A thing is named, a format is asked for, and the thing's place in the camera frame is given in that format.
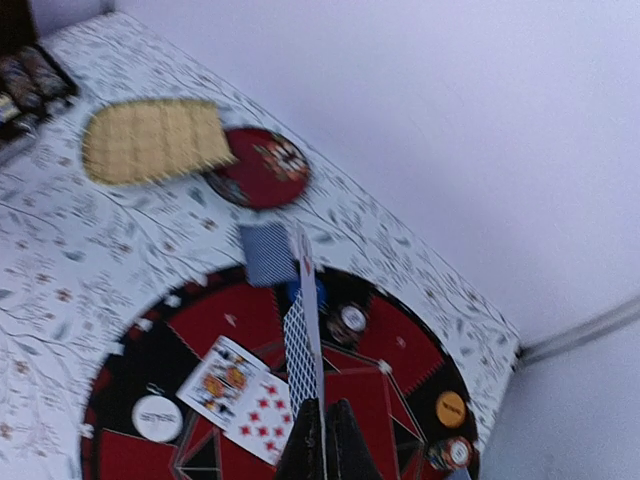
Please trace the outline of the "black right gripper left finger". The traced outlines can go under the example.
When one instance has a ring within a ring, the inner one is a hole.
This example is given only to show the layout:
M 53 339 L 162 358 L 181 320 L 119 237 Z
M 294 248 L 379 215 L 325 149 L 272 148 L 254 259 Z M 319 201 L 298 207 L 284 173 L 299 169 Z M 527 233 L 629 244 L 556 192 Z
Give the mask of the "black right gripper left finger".
M 322 423 L 317 399 L 302 402 L 274 475 L 275 480 L 323 478 Z

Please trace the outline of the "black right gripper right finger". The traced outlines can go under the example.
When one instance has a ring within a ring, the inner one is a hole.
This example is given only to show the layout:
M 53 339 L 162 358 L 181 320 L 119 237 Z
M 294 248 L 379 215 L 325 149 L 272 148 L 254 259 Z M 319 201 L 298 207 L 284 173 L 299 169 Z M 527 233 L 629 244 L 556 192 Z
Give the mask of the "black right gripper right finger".
M 383 479 L 347 399 L 340 399 L 329 406 L 325 427 L 328 479 Z

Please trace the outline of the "orange big blind button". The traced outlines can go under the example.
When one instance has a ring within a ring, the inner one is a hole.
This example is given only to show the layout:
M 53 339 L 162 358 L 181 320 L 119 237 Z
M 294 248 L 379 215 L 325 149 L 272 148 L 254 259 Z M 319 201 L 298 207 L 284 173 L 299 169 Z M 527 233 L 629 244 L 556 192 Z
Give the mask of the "orange big blind button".
M 466 421 L 467 405 L 458 393 L 445 391 L 436 400 L 435 413 L 444 427 L 456 429 Z

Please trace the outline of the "red white poker chip stack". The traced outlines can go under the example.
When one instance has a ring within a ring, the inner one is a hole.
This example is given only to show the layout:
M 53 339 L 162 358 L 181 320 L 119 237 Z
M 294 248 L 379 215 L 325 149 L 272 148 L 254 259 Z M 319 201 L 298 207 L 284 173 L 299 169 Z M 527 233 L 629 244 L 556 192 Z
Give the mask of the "red white poker chip stack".
M 353 347 L 358 344 L 368 328 L 368 315 L 356 303 L 340 305 L 327 320 L 331 337 L 341 346 Z

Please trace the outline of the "white dealer button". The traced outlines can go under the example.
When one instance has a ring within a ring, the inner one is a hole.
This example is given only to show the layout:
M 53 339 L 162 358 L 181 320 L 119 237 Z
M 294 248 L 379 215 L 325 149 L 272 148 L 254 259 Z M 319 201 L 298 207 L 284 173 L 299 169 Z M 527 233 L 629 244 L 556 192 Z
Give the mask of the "white dealer button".
M 138 433 L 156 443 L 169 443 L 182 431 L 183 416 L 177 405 L 160 395 L 146 395 L 132 409 L 132 423 Z

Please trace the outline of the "woven bamboo tray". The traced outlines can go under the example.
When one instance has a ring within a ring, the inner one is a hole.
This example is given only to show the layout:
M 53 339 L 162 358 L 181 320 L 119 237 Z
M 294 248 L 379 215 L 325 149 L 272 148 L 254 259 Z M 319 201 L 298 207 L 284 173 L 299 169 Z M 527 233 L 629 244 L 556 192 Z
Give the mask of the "woven bamboo tray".
M 138 99 L 95 112 L 81 157 L 88 177 L 104 185 L 136 185 L 200 173 L 237 162 L 214 102 Z

